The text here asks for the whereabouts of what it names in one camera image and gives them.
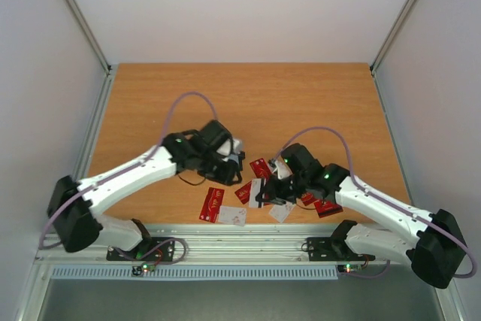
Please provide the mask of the black leather card holder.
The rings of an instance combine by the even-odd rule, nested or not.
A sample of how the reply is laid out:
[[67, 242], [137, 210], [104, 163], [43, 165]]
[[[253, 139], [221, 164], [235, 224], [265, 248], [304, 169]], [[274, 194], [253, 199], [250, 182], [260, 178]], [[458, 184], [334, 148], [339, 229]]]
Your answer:
[[232, 153], [228, 157], [230, 160], [233, 160], [237, 164], [237, 169], [235, 171], [235, 179], [232, 181], [233, 184], [239, 184], [242, 182], [242, 171], [244, 169], [243, 162], [246, 158], [246, 154], [244, 151], [240, 151], [239, 153]]

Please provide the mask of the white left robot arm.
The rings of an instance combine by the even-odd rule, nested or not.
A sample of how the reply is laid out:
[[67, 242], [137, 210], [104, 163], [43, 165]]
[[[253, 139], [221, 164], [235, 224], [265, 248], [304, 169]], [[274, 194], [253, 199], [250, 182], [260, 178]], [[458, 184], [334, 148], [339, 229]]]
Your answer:
[[221, 122], [211, 120], [200, 130], [168, 134], [160, 144], [103, 174], [82, 180], [70, 176], [59, 179], [47, 215], [68, 253], [99, 244], [117, 248], [133, 259], [144, 259], [152, 252], [154, 241], [142, 222], [109, 217], [106, 210], [184, 171], [194, 171], [225, 186], [239, 184], [244, 158], [242, 140]]

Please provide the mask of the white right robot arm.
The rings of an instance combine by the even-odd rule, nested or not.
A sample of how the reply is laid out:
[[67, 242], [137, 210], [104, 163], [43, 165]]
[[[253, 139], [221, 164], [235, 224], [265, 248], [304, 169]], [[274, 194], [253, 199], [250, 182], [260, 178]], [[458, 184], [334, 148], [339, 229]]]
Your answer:
[[299, 143], [288, 146], [281, 156], [290, 172], [275, 173], [253, 189], [258, 203], [285, 205], [310, 193], [383, 226], [380, 231], [343, 221], [331, 235], [331, 248], [338, 258], [367, 254], [408, 265], [418, 278], [438, 289], [445, 289], [457, 276], [467, 246], [450, 212], [432, 213], [378, 192], [340, 165], [322, 165]]

